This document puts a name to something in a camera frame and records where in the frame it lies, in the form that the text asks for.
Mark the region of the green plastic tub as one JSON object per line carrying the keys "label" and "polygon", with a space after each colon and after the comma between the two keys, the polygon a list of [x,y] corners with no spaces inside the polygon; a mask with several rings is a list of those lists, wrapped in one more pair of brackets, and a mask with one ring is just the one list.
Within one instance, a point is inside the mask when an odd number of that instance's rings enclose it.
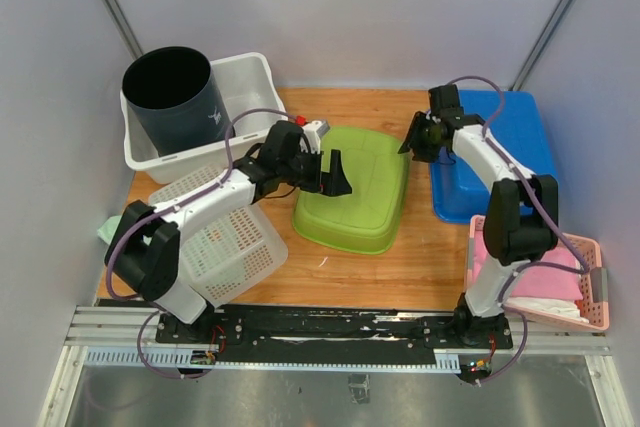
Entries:
{"label": "green plastic tub", "polygon": [[378,131],[337,126],[322,149],[341,153],[352,193],[298,195],[292,225],[303,238],[346,252],[378,255],[394,243],[406,198],[409,158],[401,141]]}

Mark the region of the blue plastic tub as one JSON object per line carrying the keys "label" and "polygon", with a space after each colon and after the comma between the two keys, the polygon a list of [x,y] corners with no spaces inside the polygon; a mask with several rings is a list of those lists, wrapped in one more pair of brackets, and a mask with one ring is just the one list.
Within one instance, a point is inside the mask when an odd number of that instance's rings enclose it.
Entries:
{"label": "blue plastic tub", "polygon": [[[499,94],[489,90],[461,90],[460,102],[467,114],[488,119],[499,105]],[[501,114],[490,131],[504,150],[537,174],[557,175],[547,135],[534,97],[507,92]],[[437,217],[467,225],[474,215],[487,211],[490,191],[471,167],[445,149],[430,166],[432,205]]]}

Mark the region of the white plastic bin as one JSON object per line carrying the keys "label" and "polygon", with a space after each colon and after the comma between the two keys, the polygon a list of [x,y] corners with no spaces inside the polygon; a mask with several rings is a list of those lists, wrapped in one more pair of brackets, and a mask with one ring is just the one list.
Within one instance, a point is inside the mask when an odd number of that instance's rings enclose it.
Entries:
{"label": "white plastic bin", "polygon": [[[214,78],[230,119],[251,111],[234,124],[230,139],[232,157],[243,156],[254,144],[264,141],[271,126],[285,118],[286,110],[273,84],[272,72],[264,55],[250,52],[211,62]],[[168,156],[158,154],[133,110],[120,98],[124,119],[124,160],[136,171],[144,172],[156,183],[172,183],[191,172],[228,164],[223,142],[216,142]]]}

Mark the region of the white perforated basket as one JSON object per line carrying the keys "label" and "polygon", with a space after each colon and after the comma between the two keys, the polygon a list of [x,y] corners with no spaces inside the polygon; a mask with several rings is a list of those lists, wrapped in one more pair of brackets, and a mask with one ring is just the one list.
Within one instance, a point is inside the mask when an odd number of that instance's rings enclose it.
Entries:
{"label": "white perforated basket", "polygon": [[191,235],[180,235],[177,285],[155,303],[183,319],[206,304],[227,304],[261,282],[288,257],[288,249],[256,204],[237,208]]}

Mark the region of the dark round bucket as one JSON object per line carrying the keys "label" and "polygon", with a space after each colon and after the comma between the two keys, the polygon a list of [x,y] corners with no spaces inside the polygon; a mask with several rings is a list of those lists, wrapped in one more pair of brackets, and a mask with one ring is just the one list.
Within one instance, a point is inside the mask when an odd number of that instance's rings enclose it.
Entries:
{"label": "dark round bucket", "polygon": [[193,48],[144,54],[125,71],[122,93],[159,156],[220,142],[230,129],[211,63]]}

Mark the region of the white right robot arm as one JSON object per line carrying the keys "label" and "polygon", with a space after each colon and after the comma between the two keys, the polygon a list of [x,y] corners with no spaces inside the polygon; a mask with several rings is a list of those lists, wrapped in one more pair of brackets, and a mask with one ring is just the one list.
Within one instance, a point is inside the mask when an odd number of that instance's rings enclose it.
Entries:
{"label": "white right robot arm", "polygon": [[447,150],[471,167],[490,194],[483,227],[486,260],[445,328],[463,346],[475,347],[503,334],[504,301],[525,267],[556,247],[558,184],[508,153],[488,121],[466,113],[455,84],[434,87],[428,96],[429,111],[415,113],[399,151],[434,163]]}

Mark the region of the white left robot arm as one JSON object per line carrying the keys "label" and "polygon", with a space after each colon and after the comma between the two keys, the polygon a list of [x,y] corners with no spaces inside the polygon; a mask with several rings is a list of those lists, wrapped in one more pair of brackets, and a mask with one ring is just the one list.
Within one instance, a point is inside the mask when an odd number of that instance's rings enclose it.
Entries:
{"label": "white left robot arm", "polygon": [[255,204],[283,184],[327,197],[351,194],[338,150],[330,153],[329,169],[322,169],[320,140],[327,130],[324,121],[300,125],[279,120],[263,142],[214,180],[155,206],[130,203],[105,255],[107,273],[177,318],[190,341],[207,340],[214,318],[205,310],[212,302],[181,268],[182,246],[212,222]]}

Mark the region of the pink folded cloth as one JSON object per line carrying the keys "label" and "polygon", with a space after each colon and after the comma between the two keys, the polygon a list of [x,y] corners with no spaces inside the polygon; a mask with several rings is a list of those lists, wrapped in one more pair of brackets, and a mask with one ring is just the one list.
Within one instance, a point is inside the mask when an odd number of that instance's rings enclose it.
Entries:
{"label": "pink folded cloth", "polygon": [[[474,264],[472,278],[476,280],[487,259],[488,251],[484,244],[483,232],[474,233]],[[578,266],[575,257],[565,248],[556,247],[542,257],[542,261],[555,263],[572,269]],[[511,292],[510,297],[544,298],[563,301],[577,301],[582,299],[579,287],[580,275],[546,266],[536,266],[527,269],[520,275],[521,280]]]}

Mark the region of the pink perforated basket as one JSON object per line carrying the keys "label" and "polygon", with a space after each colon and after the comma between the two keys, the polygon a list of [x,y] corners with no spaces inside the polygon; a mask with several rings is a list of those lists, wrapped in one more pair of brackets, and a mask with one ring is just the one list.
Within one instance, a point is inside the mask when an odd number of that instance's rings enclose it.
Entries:
{"label": "pink perforated basket", "polygon": [[602,265],[600,246],[595,240],[587,237],[573,234],[566,234],[565,237],[589,266],[588,272],[580,275],[579,287],[582,299],[572,301],[579,307],[581,316],[586,318],[589,323],[579,323],[555,315],[539,314],[531,310],[518,311],[522,312],[529,321],[553,326],[563,331],[604,332],[609,328],[610,319],[607,271]]}

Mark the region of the green printed cloth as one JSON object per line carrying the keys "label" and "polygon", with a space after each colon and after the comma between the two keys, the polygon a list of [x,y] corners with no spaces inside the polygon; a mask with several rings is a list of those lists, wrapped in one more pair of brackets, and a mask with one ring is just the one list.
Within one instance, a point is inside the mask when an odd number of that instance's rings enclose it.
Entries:
{"label": "green printed cloth", "polygon": [[109,217],[97,230],[98,238],[104,242],[106,245],[110,245],[115,233],[117,231],[118,225],[121,221],[121,216],[111,216]]}

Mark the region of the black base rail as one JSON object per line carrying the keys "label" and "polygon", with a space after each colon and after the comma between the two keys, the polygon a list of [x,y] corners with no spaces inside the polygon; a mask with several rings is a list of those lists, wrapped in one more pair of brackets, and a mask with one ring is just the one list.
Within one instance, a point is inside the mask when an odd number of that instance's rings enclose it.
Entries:
{"label": "black base rail", "polygon": [[504,316],[471,327],[446,312],[226,305],[192,325],[139,302],[76,309],[66,334],[95,366],[486,375],[513,346]]}

